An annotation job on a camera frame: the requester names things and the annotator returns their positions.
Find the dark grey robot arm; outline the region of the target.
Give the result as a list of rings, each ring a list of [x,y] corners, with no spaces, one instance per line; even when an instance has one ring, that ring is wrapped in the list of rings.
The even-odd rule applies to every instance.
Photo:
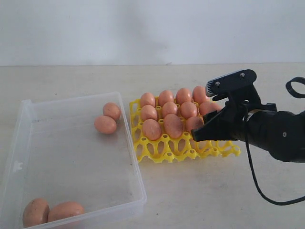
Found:
[[[196,142],[243,141],[266,150],[276,160],[303,163],[305,161],[305,114],[277,111],[269,103],[241,103],[227,101],[219,112],[204,116],[204,125],[191,130]]]

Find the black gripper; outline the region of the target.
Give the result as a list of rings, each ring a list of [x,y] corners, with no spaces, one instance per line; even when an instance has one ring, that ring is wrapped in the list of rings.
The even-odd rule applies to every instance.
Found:
[[[277,107],[274,103],[251,104],[237,107],[228,101],[221,110],[203,116],[204,125],[191,130],[195,142],[243,141],[249,143],[277,143]]]

